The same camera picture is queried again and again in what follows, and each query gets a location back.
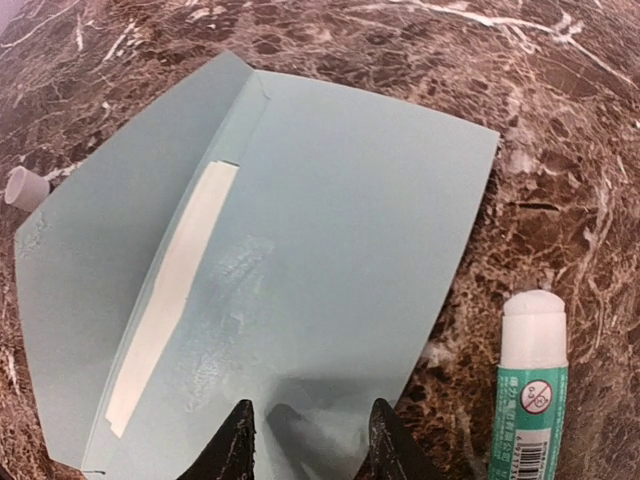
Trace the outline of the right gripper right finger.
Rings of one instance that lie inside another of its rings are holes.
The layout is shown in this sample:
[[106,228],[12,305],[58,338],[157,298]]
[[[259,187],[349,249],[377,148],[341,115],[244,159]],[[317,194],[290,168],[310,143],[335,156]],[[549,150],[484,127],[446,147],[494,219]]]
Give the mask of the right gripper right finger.
[[369,416],[369,464],[372,479],[435,480],[442,473],[416,443],[390,404],[374,401]]

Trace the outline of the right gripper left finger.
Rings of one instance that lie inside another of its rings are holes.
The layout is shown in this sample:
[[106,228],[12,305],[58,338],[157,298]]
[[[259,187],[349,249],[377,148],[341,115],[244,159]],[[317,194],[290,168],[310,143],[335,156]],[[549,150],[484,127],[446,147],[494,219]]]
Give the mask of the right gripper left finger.
[[240,400],[187,469],[190,480],[254,479],[253,404]]

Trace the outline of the green white glue stick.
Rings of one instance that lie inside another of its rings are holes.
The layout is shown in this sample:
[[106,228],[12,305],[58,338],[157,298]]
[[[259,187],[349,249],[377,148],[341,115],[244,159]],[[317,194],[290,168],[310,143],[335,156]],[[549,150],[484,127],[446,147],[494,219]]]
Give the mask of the green white glue stick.
[[568,390],[564,302],[544,290],[503,307],[488,477],[555,477]]

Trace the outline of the teal green envelope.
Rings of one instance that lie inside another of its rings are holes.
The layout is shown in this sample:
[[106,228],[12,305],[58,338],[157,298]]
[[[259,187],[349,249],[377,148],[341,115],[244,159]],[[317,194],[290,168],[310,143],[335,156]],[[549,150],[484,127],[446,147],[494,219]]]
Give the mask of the teal green envelope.
[[[465,250],[488,128],[224,53],[136,115],[22,223],[19,316],[50,457],[174,479],[252,402],[259,479],[351,479]],[[105,414],[211,162],[239,168],[183,314],[121,437]]]

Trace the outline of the white glue stick cap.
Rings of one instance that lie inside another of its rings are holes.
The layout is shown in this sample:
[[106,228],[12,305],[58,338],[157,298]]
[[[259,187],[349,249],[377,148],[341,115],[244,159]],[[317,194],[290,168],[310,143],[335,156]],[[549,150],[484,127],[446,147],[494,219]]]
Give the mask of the white glue stick cap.
[[9,175],[4,200],[10,206],[33,212],[50,191],[51,185],[47,179],[19,166]]

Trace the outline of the beige ornate letter paper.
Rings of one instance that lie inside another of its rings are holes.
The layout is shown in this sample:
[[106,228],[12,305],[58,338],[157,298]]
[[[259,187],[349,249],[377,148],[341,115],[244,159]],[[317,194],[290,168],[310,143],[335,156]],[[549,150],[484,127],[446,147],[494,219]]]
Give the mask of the beige ornate letter paper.
[[117,437],[124,434],[183,314],[197,269],[238,170],[226,162],[209,163],[179,219],[106,410],[110,430]]

